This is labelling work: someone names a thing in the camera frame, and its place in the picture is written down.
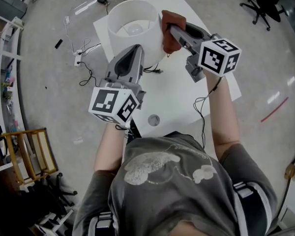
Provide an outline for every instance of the light bulb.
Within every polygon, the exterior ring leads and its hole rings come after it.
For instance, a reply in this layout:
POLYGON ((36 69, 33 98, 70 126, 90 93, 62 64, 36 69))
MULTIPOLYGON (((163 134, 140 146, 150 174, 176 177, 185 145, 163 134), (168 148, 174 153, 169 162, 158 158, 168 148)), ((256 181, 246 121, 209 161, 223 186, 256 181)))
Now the light bulb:
POLYGON ((128 27, 128 34, 129 36, 138 35, 143 32, 142 26, 138 24, 133 24, 128 27))

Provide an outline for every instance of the red line on floor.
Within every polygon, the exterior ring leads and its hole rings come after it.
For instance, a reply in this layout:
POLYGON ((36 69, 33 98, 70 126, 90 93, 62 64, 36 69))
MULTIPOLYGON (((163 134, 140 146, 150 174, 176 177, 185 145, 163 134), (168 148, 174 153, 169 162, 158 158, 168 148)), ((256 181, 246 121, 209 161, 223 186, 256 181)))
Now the red line on floor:
POLYGON ((269 115, 267 115, 265 118, 263 118, 263 119, 261 120, 261 122, 264 122, 264 121, 265 121, 266 119, 268 119, 271 115, 273 115, 274 112, 277 111, 280 107, 282 107, 282 105, 283 105, 287 100, 288 100, 288 97, 286 97, 286 99, 285 99, 280 105, 278 105, 277 108, 274 109, 269 115))

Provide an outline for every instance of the power strip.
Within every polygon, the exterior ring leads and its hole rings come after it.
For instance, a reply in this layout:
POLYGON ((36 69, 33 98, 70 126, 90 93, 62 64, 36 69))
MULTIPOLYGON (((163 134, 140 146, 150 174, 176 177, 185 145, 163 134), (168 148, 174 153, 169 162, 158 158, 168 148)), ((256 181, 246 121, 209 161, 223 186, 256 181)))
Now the power strip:
POLYGON ((82 50, 77 50, 76 54, 75 54, 75 59, 74 59, 74 66, 80 66, 81 63, 78 63, 78 62, 81 62, 82 61, 82 54, 78 54, 78 53, 82 53, 83 51, 82 50))

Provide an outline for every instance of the round hole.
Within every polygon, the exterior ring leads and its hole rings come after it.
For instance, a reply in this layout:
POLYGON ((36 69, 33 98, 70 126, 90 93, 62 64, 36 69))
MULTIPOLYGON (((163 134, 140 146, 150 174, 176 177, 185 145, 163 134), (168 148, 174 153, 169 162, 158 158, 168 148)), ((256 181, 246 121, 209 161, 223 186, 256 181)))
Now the round hole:
POLYGON ((150 115, 147 121, 151 126, 156 127, 160 123, 160 118, 158 115, 150 115))

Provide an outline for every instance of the backpack strap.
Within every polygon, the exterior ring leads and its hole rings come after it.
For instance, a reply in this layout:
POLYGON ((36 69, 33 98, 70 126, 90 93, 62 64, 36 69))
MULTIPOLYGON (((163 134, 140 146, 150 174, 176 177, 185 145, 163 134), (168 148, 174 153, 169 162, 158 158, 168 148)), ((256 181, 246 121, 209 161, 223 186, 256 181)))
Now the backpack strap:
POLYGON ((88 228, 88 236, 114 236, 113 214, 111 211, 101 212, 93 217, 88 228))
POLYGON ((254 182, 239 182, 233 185, 233 189, 240 235, 266 235, 272 211, 263 189, 254 182))

